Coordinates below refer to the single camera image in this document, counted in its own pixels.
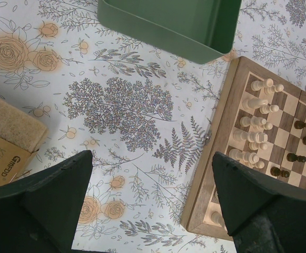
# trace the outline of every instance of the chessboard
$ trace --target chessboard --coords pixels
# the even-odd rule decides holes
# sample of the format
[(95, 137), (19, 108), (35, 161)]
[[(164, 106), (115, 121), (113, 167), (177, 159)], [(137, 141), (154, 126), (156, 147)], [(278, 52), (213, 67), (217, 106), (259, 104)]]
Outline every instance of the chessboard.
[[(274, 85), (282, 84), (282, 92), (265, 93), (264, 89), (253, 91), (254, 81), (272, 79)], [(262, 114), (260, 109), (245, 109), (243, 101), (250, 99), (266, 99), (268, 105), (277, 105), (278, 111)], [(261, 117), (272, 124), (268, 130), (242, 126), (242, 117)], [(262, 168), (244, 162), (240, 163), (256, 169), (270, 177), (287, 182), (293, 186), (306, 189), (306, 162), (289, 162), (288, 153), (306, 157), (306, 145), (302, 139), (306, 137), (306, 128), (296, 129), (296, 121), (306, 122), (306, 92), (277, 76), (246, 57), (231, 62), (221, 97), (211, 124), (211, 140), (203, 149), (191, 190), (181, 217), (181, 225), (187, 231), (221, 239), (232, 240), (220, 224), (212, 221), (212, 214), (222, 214), (214, 184), (212, 157), (219, 151), (229, 155), (232, 149), (243, 153), (254, 152), (262, 161)], [(250, 149), (248, 140), (237, 141), (233, 134), (237, 130), (263, 132), (267, 134), (267, 149)], [(271, 168), (289, 172), (289, 177), (275, 177)]]

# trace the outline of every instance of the dark green object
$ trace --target dark green object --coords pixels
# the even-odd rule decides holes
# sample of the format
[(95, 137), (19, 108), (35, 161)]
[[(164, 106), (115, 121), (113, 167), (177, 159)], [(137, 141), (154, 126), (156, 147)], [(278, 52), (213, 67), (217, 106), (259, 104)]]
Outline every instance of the dark green object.
[(115, 31), (204, 64), (232, 48), (242, 0), (99, 0)]

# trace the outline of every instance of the orange rose print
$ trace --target orange rose print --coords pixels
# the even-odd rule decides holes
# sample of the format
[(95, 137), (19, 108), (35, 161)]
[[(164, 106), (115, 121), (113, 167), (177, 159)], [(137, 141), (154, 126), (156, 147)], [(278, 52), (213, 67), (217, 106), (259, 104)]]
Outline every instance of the orange rose print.
[(107, 217), (114, 220), (120, 218), (123, 215), (125, 211), (125, 205), (120, 201), (111, 201), (108, 204), (102, 205), (101, 210)]
[(44, 24), (42, 28), (38, 29), (41, 33), (41, 36), (45, 36), (45, 37), (54, 37), (57, 35), (58, 33), (58, 27), (53, 24)]
[(78, 223), (90, 224), (96, 219), (100, 212), (101, 209), (99, 200), (93, 197), (85, 197)]
[(11, 37), (0, 38), (0, 69), (14, 72), (24, 66), (27, 60), (26, 45)]
[(58, 58), (54, 51), (40, 50), (39, 52), (32, 51), (28, 54), (28, 58), (33, 65), (43, 71), (52, 71), (57, 67)]
[(112, 180), (111, 187), (112, 189), (118, 189), (123, 187), (124, 184), (125, 184), (125, 178), (123, 176), (118, 176)]

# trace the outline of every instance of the green container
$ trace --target green container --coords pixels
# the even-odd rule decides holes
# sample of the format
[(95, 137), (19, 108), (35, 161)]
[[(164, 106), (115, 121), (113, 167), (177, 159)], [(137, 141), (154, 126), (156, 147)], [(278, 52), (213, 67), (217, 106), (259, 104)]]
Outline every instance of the green container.
[(242, 0), (99, 0), (101, 24), (193, 62), (229, 53)]

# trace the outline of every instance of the floral tablecloth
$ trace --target floral tablecloth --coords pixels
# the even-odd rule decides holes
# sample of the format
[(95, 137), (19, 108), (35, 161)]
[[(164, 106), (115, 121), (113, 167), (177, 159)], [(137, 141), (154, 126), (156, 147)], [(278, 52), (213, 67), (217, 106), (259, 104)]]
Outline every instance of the floral tablecloth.
[(235, 252), (180, 215), (233, 58), (306, 90), (306, 0), (243, 1), (232, 52), (204, 65), (102, 26), (97, 6), (0, 1), (0, 98), (51, 131), (22, 177), (93, 151), (74, 249)]

